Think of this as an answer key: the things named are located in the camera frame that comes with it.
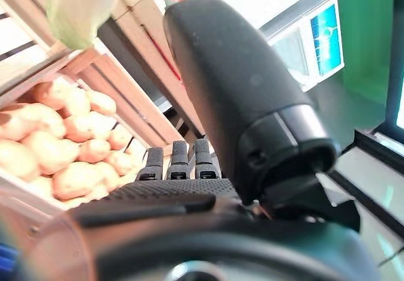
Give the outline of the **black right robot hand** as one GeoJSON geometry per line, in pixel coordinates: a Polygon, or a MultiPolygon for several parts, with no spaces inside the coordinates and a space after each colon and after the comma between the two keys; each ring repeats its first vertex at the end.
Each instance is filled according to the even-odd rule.
{"type": "Polygon", "coordinates": [[[309,97],[276,52],[221,0],[185,0],[164,29],[187,94],[237,198],[170,194],[172,181],[136,181],[68,212],[78,230],[150,224],[153,231],[355,232],[355,203],[334,206],[316,174],[338,157],[309,97]]]}

